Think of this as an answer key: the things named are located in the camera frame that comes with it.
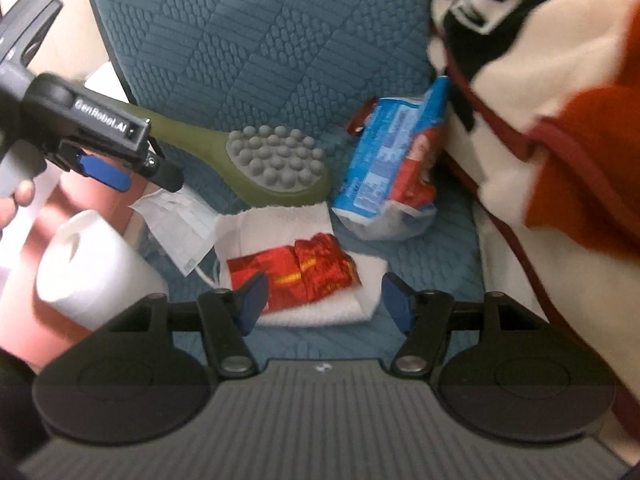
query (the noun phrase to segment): white face mask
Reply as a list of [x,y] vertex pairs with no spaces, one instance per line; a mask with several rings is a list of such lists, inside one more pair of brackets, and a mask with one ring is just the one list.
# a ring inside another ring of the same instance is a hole
[[143,216],[151,234],[184,276],[216,241],[218,213],[188,186],[176,193],[159,189],[131,208]]

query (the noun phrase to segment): snack bag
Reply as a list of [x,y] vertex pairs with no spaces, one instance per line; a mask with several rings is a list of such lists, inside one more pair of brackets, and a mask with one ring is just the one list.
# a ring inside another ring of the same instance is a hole
[[433,167],[444,143],[449,80],[442,76],[422,102],[382,98],[366,120],[333,210],[363,240],[405,240],[433,222]]

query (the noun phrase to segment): red and white blanket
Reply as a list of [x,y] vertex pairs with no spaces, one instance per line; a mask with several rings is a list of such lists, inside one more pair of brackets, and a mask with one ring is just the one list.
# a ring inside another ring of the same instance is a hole
[[549,321],[616,372],[640,436],[640,0],[431,0],[431,16],[452,166]]

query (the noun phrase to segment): red candy wrapper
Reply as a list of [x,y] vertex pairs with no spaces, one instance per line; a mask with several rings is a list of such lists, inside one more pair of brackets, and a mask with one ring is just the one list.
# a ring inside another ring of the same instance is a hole
[[360,284],[353,260],[328,233],[296,240],[292,246],[234,258],[227,265],[234,290],[256,272],[267,275],[269,301],[263,314],[313,303],[336,290]]

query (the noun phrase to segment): ribbed gray surface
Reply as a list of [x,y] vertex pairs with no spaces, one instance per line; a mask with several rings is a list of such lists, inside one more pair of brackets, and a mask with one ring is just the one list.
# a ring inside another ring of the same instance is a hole
[[175,433],[99,449],[54,440],[22,465],[32,480],[611,480],[628,469],[596,440],[520,449],[481,438],[424,383],[378,362],[271,362],[224,383]]

